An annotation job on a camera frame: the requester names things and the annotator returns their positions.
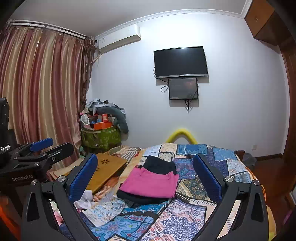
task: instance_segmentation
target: ceiling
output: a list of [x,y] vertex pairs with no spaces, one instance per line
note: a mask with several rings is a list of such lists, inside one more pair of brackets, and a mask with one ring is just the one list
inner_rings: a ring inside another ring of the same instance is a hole
[[26,0],[11,18],[54,24],[85,35],[97,36],[136,18],[172,10],[216,9],[240,15],[245,2],[246,0]]

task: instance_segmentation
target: curtain rod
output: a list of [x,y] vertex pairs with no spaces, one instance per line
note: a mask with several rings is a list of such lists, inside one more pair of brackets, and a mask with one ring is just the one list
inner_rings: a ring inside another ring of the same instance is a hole
[[57,31],[59,33],[65,33],[68,35],[71,35],[73,37],[77,37],[80,39],[86,39],[86,35],[75,32],[70,29],[62,28],[56,25],[48,24],[48,23],[41,23],[41,22],[35,22],[35,21],[28,21],[28,20],[12,20],[12,26],[26,26],[26,27],[33,27],[33,28],[46,28],[51,29],[54,31]]

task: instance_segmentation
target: screw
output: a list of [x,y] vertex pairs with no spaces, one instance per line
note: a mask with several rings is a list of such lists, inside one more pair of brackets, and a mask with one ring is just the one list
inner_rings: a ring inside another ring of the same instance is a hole
[[254,183],[256,186],[259,186],[259,185],[260,185],[260,182],[259,182],[257,179],[254,179],[254,180],[253,180],[253,183]]
[[66,180],[66,177],[65,176],[60,176],[58,179],[57,179],[59,182],[63,182]]
[[34,180],[31,182],[31,185],[36,185],[37,182],[38,182],[38,180],[37,180],[37,179],[34,179]]
[[230,176],[227,176],[227,177],[225,177],[225,180],[230,183],[233,181],[233,178]]

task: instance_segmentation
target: wooden floor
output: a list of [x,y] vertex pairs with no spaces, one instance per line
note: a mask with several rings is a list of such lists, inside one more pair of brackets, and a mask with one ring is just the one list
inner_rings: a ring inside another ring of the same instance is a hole
[[272,210],[279,232],[290,210],[285,194],[295,180],[295,174],[281,158],[256,162],[253,173],[265,188],[266,203]]

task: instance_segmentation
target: pink folded clothing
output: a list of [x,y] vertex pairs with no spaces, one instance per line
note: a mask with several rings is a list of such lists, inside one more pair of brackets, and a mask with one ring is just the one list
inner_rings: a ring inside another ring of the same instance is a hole
[[173,172],[156,174],[144,167],[134,167],[128,178],[119,188],[126,193],[157,198],[174,197],[179,175]]

